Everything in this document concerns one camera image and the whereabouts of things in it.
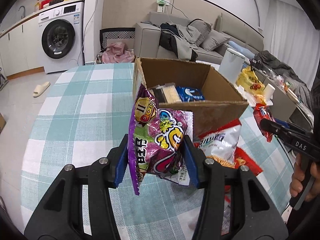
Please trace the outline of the right hand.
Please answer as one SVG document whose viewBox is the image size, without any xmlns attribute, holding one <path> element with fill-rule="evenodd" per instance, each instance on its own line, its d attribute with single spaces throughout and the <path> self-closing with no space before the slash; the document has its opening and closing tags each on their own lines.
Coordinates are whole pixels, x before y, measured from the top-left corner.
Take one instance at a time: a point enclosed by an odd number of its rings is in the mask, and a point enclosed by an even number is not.
<svg viewBox="0 0 320 240">
<path fill-rule="evenodd" d="M 292 181 L 290 183 L 290 194 L 292 197 L 296 197 L 303 189 L 302 181 L 305 178 L 305 173 L 301 168 L 302 156 L 297 154 L 296 161 L 294 164 L 294 172 L 292 175 Z M 310 202 L 319 195 L 320 192 L 320 169 L 316 163 L 312 163 L 310 168 L 310 174 L 315 178 L 314 184 L 308 194 L 306 195 L 305 201 Z"/>
</svg>

